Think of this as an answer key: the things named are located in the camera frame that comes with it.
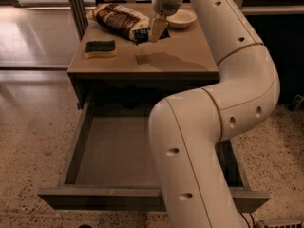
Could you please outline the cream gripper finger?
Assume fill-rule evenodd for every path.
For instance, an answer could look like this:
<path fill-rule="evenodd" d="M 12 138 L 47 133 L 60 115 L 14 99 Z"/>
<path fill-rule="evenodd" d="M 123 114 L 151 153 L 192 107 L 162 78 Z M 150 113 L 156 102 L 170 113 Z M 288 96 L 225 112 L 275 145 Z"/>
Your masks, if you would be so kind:
<path fill-rule="evenodd" d="M 153 15 L 149 20 L 149 35 L 150 42 L 157 42 L 168 26 L 166 17 Z"/>

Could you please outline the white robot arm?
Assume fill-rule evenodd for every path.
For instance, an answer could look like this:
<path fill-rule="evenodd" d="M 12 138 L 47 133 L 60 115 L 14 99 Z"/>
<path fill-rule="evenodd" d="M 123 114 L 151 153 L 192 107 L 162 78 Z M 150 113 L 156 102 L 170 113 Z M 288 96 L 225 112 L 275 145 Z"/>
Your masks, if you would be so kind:
<path fill-rule="evenodd" d="M 153 35 L 182 0 L 152 0 Z M 159 101 L 149 116 L 153 160 L 171 228 L 242 228 L 216 145 L 262 123 L 275 109 L 279 78 L 233 0 L 190 0 L 220 81 Z"/>

